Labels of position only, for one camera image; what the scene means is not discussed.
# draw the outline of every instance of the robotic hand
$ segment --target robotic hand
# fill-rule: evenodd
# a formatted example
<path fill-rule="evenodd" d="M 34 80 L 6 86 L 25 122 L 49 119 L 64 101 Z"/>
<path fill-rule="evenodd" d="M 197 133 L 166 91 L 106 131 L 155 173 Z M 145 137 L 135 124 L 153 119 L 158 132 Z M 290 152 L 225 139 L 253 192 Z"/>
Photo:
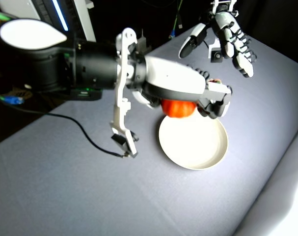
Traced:
<path fill-rule="evenodd" d="M 155 108 L 162 99 L 192 101 L 203 116 L 223 116 L 230 104 L 228 86 L 206 81 L 200 71 L 135 50 L 135 32 L 126 28 L 116 46 L 71 39 L 47 23 L 32 19 L 0 22 L 0 77 L 33 92 L 68 100 L 98 100 L 114 89 L 112 139 L 135 157 L 136 134 L 125 127 L 130 89 L 140 103 Z"/>
<path fill-rule="evenodd" d="M 209 45 L 211 62 L 222 62 L 222 55 L 226 59 L 232 58 L 234 66 L 245 77 L 252 77 L 252 64 L 257 56 L 248 46 L 251 40 L 242 32 L 235 19 L 238 16 L 238 12 L 233 10 L 236 1 L 214 0 L 212 11 L 209 12 L 209 23 L 200 23 L 193 29 L 179 51 L 179 58 L 187 57 L 206 38 L 207 29 L 212 28 L 216 39 L 214 44 Z"/>

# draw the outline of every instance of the led light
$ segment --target led light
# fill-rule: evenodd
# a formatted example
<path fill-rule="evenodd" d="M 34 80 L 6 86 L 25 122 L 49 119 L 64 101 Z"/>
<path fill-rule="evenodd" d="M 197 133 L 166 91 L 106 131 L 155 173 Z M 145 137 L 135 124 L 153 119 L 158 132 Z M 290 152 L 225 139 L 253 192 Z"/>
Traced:
<path fill-rule="evenodd" d="M 54 4 L 55 9 L 56 9 L 56 11 L 57 11 L 57 14 L 58 14 L 58 17 L 59 17 L 59 19 L 60 19 L 60 22 L 61 22 L 62 26 L 64 27 L 64 30 L 65 30 L 65 31 L 68 31 L 68 26 L 67 26 L 67 24 L 66 24 L 66 21 L 65 21 L 65 19 L 64 19 L 64 16 L 63 16 L 62 13 L 61 13 L 61 10 L 60 10 L 60 7 L 59 7 L 59 5 L 58 5 L 57 0 L 52 0 L 52 1 L 53 1 L 53 4 Z"/>

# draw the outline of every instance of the red tomato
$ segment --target red tomato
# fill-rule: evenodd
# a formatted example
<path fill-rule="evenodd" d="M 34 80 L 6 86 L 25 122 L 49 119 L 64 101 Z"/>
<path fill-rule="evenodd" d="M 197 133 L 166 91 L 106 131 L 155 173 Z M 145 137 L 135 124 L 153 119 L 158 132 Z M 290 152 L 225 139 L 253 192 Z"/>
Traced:
<path fill-rule="evenodd" d="M 184 102 L 175 100 L 162 100 L 163 112 L 169 117 L 173 118 L 183 118 L 190 116 L 196 104 L 194 102 Z"/>

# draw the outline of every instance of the table surface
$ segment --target table surface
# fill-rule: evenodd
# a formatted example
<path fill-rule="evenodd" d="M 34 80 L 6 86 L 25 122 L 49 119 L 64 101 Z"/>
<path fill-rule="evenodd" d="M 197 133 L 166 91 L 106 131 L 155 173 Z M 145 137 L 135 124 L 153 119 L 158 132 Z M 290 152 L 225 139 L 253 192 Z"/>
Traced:
<path fill-rule="evenodd" d="M 179 61 L 188 33 L 151 55 Z M 71 121 L 42 117 L 0 143 L 0 236 L 231 235 L 298 130 L 298 64 L 256 40 L 251 46 L 259 57 L 251 79 L 231 60 L 211 64 L 204 44 L 181 60 L 233 88 L 220 119 L 229 150 L 219 165 L 191 171 L 171 162 L 157 138 L 161 109 L 129 91 L 126 126 L 140 137 L 135 159 L 103 154 Z M 100 101 L 66 102 L 54 113 L 119 152 L 110 139 L 113 104 L 105 91 Z"/>

